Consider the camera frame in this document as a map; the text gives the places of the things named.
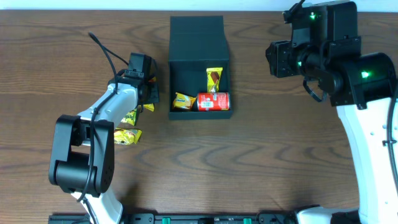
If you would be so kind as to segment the red soda can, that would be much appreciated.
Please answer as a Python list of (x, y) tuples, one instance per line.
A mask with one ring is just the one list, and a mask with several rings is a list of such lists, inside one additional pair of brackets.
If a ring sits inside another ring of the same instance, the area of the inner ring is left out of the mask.
[(226, 111), (230, 110), (229, 93), (199, 93), (197, 107), (199, 111)]

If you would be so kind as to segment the yellow chocolate cake packet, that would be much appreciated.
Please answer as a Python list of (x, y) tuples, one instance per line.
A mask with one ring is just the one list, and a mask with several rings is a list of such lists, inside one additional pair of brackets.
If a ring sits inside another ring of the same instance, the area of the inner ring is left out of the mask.
[(114, 131), (114, 143), (120, 145), (137, 144), (142, 131), (140, 129), (120, 129)]
[(207, 68), (207, 92), (216, 93), (219, 90), (223, 67)]

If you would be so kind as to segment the yellow cracker snack packet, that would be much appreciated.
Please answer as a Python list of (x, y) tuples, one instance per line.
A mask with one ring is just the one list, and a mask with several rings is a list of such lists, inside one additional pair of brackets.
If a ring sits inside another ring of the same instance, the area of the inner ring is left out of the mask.
[(181, 109), (190, 111), (196, 101), (196, 97), (184, 95), (182, 93), (175, 93), (175, 99), (172, 102), (172, 109)]

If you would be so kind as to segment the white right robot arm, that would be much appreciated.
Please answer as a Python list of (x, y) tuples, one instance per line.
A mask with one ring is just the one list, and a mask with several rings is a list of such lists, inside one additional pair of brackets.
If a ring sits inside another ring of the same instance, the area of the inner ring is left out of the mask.
[(359, 207), (300, 208), (295, 223), (397, 222), (397, 75), (384, 53), (364, 55), (353, 1), (306, 6), (283, 12), (290, 40), (266, 50), (270, 72), (278, 78), (303, 76), (303, 86), (317, 82), (337, 110), (349, 140), (358, 182)]

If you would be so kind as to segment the yellow peanut butter snack packet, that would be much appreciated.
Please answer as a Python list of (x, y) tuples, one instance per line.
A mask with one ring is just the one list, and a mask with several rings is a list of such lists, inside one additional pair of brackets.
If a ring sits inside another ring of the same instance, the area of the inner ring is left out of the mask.
[[(155, 83), (155, 82), (156, 82), (156, 77), (150, 79), (149, 82), (150, 82), (150, 83)], [(149, 110), (149, 111), (151, 111), (151, 112), (153, 112), (153, 111), (155, 110), (155, 106), (154, 106), (153, 103), (151, 103), (151, 104), (145, 104), (145, 105), (144, 105), (144, 108), (147, 109), (147, 110)]]

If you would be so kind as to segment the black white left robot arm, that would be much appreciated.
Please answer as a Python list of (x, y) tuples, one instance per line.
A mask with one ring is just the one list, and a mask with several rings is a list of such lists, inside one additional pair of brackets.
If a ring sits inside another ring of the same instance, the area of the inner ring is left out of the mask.
[(55, 123), (49, 181), (82, 204), (88, 223), (120, 223), (123, 205), (116, 198), (114, 132), (128, 112), (156, 103), (155, 72), (121, 70), (104, 94), (75, 116), (61, 115)]

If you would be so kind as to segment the green pandan cake packet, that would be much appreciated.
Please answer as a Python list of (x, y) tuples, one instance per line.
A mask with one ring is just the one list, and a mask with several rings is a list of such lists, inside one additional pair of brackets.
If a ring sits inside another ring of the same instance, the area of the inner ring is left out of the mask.
[(134, 109), (134, 110), (128, 112), (128, 113), (124, 116), (124, 118), (121, 120), (121, 123), (123, 123), (123, 124), (129, 124), (129, 125), (131, 125), (131, 126), (135, 126), (136, 123), (137, 123), (137, 117), (138, 117), (138, 115), (137, 115), (137, 110)]

